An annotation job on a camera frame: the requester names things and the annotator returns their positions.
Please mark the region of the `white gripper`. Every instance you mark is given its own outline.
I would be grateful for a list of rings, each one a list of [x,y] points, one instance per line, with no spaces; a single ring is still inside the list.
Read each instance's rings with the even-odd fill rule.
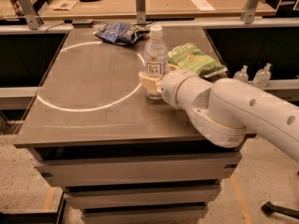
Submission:
[[[141,85],[150,94],[162,92],[163,100],[176,109],[191,105],[195,98],[205,91],[209,91],[213,84],[200,78],[196,73],[180,69],[178,65],[168,63],[168,73],[160,77],[148,77],[144,72],[139,72]]]

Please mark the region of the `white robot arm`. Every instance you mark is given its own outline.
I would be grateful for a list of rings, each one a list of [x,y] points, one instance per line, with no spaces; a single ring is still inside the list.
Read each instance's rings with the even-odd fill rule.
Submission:
[[[140,72],[149,93],[188,115],[194,128],[219,147],[237,147],[246,133],[257,133],[299,161],[299,107],[233,78],[213,83],[176,69],[164,77]]]

